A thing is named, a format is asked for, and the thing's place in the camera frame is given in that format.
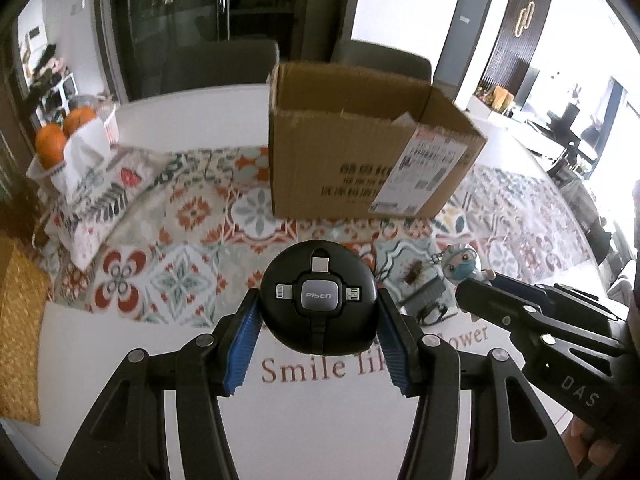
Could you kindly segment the person right hand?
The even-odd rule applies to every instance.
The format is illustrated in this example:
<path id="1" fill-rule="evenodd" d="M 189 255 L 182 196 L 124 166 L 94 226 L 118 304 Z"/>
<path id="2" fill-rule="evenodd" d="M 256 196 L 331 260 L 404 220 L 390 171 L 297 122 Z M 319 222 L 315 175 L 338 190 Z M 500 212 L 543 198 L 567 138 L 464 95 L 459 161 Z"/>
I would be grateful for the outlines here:
<path id="1" fill-rule="evenodd" d="M 562 433 L 578 479 L 627 479 L 625 447 L 574 416 Z"/>

